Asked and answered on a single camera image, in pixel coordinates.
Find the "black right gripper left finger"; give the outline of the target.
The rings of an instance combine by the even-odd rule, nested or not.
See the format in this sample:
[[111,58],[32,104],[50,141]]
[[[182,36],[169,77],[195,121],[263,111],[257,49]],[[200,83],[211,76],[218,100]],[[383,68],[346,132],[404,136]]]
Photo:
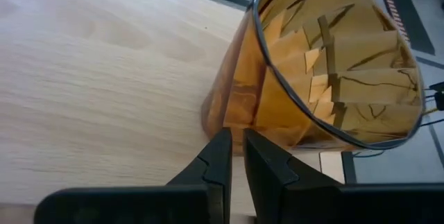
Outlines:
[[224,128],[165,185],[62,189],[37,205],[33,224],[229,224],[231,183]]

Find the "black aluminium table frame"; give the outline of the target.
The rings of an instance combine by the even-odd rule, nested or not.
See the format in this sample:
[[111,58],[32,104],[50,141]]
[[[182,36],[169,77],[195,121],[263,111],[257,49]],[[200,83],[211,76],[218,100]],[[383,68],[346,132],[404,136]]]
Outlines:
[[343,174],[346,184],[356,184],[357,177],[355,171],[354,155],[352,152],[344,151],[341,153]]

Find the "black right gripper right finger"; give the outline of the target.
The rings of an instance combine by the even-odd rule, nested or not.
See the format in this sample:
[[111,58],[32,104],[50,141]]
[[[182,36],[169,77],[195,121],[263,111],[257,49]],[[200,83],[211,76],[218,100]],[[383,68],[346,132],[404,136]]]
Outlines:
[[341,184],[244,132],[257,224],[444,224],[444,183]]

